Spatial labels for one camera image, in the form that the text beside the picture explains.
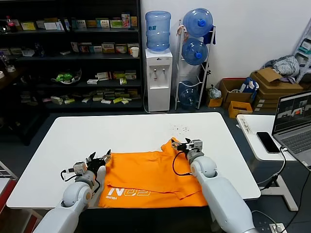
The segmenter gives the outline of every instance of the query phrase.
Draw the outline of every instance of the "blue water bottle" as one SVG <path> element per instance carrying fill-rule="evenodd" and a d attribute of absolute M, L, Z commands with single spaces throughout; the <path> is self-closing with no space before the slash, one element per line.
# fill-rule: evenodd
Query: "blue water bottle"
<path fill-rule="evenodd" d="M 166 11 L 150 11 L 146 14 L 147 48 L 164 51 L 170 47 L 171 14 Z"/>
<path fill-rule="evenodd" d="M 195 38 L 189 38 L 183 45 L 183 58 L 190 65 L 196 66 L 204 62 L 207 53 L 206 45 Z"/>
<path fill-rule="evenodd" d="M 186 13 L 183 25 L 187 32 L 194 37 L 206 35 L 213 27 L 212 14 L 204 8 L 198 8 Z"/>
<path fill-rule="evenodd" d="M 178 86 L 178 98 L 181 106 L 185 109 L 195 108 L 199 100 L 199 93 L 192 86 L 193 84 L 190 81 L 183 81 Z"/>

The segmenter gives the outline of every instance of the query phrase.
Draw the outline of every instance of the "smartphone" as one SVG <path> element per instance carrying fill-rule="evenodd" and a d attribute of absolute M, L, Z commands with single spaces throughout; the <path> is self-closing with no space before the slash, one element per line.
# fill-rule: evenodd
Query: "smartphone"
<path fill-rule="evenodd" d="M 276 144 L 274 143 L 271 136 L 267 132 L 257 132 L 256 134 L 268 153 L 270 154 L 280 153 L 280 150 L 277 148 Z"/>

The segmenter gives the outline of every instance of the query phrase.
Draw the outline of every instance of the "floor outlet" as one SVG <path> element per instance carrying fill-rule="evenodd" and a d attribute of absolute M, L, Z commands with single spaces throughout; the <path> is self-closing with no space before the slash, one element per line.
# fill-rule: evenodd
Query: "floor outlet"
<path fill-rule="evenodd" d="M 272 233 L 282 232 L 285 229 L 283 223 L 269 224 Z"/>

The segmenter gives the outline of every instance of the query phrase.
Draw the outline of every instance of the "laptop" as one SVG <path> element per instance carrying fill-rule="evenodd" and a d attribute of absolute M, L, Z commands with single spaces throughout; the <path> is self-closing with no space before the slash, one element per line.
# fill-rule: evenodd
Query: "laptop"
<path fill-rule="evenodd" d="M 272 136 L 311 171 L 311 91 L 279 99 Z"/>

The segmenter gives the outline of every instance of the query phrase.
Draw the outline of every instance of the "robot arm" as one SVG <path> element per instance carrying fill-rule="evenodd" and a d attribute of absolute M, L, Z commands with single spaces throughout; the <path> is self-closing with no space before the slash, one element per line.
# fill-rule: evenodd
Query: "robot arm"
<path fill-rule="evenodd" d="M 97 171 L 110 160 L 110 151 L 102 158 L 94 159 L 91 154 L 85 162 L 76 163 L 69 172 L 75 172 L 75 183 L 70 184 L 60 203 L 50 210 L 34 233 L 73 233 L 78 225 L 80 213 L 87 208 L 93 196 Z"/>
<path fill-rule="evenodd" d="M 220 227 L 227 233 L 258 233 L 251 211 L 242 197 L 231 182 L 217 171 L 215 162 L 202 153 L 202 141 L 186 140 L 187 143 L 172 141 L 172 146 L 185 153 L 192 175 L 202 186 L 203 196 Z M 69 172 L 75 172 L 78 176 L 75 183 L 67 187 L 63 199 L 44 216 L 35 233 L 75 231 L 80 213 L 87 208 L 92 198 L 97 171 L 110 159 L 110 151 L 102 158 L 94 159 L 94 155 L 86 159 L 87 166 L 80 162 L 69 169 Z"/>
<path fill-rule="evenodd" d="M 202 186 L 202 193 L 219 226 L 227 233 L 258 233 L 252 213 L 231 182 L 217 171 L 215 162 L 202 153 L 201 140 L 172 146 L 186 154 L 191 172 Z"/>

